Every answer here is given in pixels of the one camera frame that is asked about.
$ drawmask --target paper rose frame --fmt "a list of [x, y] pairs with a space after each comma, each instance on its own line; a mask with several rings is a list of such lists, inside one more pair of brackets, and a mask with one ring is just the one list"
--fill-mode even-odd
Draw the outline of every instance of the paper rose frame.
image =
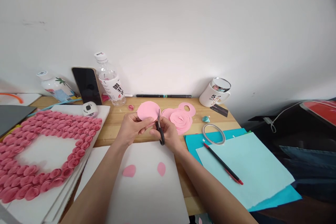
[[[32, 200], [40, 193], [61, 186], [72, 174], [89, 148], [92, 137], [101, 128], [101, 118], [40, 111], [13, 130], [0, 143], [0, 200]], [[39, 134], [78, 139], [62, 167], [50, 173], [38, 173], [36, 165], [18, 164], [15, 156], [24, 151]]]

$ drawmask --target small teal paper roll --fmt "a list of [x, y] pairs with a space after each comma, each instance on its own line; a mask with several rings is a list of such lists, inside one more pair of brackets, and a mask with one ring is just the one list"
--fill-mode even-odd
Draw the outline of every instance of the small teal paper roll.
[[206, 123], [209, 123], [209, 122], [210, 122], [210, 119], [209, 119], [209, 117], [204, 116], [204, 117], [202, 118], [202, 121], [203, 121], [203, 122], [206, 122]]

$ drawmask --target white bottle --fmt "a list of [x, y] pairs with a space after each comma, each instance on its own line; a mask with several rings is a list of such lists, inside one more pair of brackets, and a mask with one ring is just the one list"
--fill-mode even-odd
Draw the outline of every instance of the white bottle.
[[107, 56], [103, 52], [94, 54], [99, 67], [96, 70], [98, 78], [103, 85], [105, 92], [109, 96], [112, 104], [120, 107], [126, 103], [123, 87], [116, 71], [112, 70], [112, 65], [109, 63]]
[[47, 71], [39, 72], [37, 76], [42, 80], [41, 84], [44, 90], [60, 102], [77, 98], [77, 94], [68, 86], [65, 80], [52, 76]]

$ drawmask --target hand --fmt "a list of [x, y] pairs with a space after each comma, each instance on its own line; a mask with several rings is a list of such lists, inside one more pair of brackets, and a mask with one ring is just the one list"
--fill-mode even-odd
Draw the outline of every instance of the hand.
[[115, 140], [131, 145], [138, 135], [143, 134], [146, 129], [148, 129], [153, 120], [154, 119], [150, 117], [141, 121], [136, 112], [126, 114]]
[[[180, 138], [177, 134], [175, 124], [169, 121], [165, 117], [160, 117], [160, 126], [163, 129], [164, 134], [164, 144], [175, 153], [177, 150], [183, 148]], [[153, 125], [153, 129], [149, 132], [151, 135], [156, 136], [158, 139], [161, 139], [160, 132], [156, 130], [156, 125]]]

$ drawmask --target black scissors handle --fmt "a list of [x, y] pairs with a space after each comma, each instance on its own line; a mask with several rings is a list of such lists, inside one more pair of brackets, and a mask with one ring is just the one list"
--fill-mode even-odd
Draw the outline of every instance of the black scissors handle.
[[159, 127], [159, 123], [158, 122], [156, 122], [155, 123], [156, 124], [156, 128], [157, 128], [157, 130], [160, 132], [160, 135], [161, 135], [161, 139], [160, 139], [160, 144], [161, 145], [164, 145], [165, 143], [165, 136], [164, 136], [164, 134], [163, 134], [163, 130], [162, 130], [162, 128], [161, 127]]

